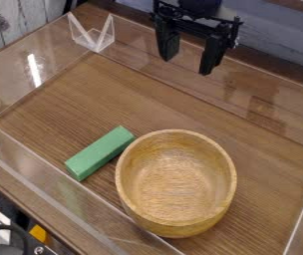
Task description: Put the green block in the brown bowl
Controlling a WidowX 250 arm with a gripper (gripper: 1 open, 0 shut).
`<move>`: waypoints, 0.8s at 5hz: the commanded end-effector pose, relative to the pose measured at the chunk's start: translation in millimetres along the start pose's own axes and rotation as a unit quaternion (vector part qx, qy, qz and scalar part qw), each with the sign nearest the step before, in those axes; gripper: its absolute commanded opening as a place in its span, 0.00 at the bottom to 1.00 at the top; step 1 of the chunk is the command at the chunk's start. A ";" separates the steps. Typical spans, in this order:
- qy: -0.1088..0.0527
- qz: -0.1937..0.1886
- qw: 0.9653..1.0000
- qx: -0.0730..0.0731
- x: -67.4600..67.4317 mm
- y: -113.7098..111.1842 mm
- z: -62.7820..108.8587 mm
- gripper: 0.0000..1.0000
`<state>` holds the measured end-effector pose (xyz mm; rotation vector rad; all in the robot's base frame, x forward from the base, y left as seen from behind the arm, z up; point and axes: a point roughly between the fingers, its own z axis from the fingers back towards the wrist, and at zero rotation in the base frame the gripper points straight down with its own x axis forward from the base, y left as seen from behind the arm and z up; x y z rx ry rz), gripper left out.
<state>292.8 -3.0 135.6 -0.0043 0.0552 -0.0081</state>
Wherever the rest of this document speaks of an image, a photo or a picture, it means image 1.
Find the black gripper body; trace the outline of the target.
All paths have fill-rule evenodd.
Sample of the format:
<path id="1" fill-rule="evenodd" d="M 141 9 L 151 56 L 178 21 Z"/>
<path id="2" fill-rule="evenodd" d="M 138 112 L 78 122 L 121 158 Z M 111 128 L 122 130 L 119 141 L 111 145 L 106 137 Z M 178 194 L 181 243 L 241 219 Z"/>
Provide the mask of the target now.
<path id="1" fill-rule="evenodd" d="M 151 18 L 159 42 L 183 32 L 203 39 L 218 35 L 230 49 L 238 44 L 244 21 L 224 0 L 153 0 Z"/>

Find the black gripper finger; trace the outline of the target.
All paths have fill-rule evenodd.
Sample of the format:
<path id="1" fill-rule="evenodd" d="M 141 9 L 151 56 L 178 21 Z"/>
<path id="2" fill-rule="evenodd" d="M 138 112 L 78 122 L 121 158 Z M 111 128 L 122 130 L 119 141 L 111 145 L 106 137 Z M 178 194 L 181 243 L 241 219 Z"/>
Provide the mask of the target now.
<path id="1" fill-rule="evenodd" d="M 159 55 L 166 61 L 170 61 L 179 51 L 179 32 L 174 23 L 162 16 L 154 17 L 154 23 Z"/>
<path id="2" fill-rule="evenodd" d="M 210 75 L 213 69 L 220 65 L 226 52 L 226 37 L 211 34 L 206 39 L 205 50 L 202 52 L 199 73 Z"/>

